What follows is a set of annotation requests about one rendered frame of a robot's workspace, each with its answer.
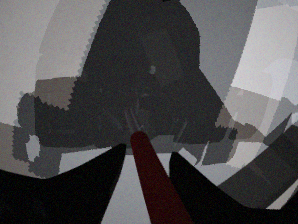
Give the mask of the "dark red peg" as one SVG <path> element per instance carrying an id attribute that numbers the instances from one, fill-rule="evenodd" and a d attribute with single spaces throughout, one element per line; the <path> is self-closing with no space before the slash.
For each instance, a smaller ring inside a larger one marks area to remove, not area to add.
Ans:
<path id="1" fill-rule="evenodd" d="M 130 144 L 150 224 L 194 224 L 145 133 L 134 133 Z"/>

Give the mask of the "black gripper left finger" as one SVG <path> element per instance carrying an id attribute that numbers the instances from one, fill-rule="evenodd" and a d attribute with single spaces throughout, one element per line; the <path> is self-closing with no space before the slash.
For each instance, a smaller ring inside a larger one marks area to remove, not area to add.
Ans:
<path id="1" fill-rule="evenodd" d="M 0 169 L 0 210 L 25 224 L 100 224 L 124 168 L 118 144 L 77 168 L 48 179 Z"/>

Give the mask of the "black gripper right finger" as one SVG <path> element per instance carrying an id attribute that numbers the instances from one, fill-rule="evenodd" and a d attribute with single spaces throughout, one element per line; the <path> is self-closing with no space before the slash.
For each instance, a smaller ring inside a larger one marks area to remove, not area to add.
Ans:
<path id="1" fill-rule="evenodd" d="M 206 179 L 180 153 L 172 153 L 169 172 L 170 183 L 194 224 L 298 224 L 298 208 L 247 208 Z"/>

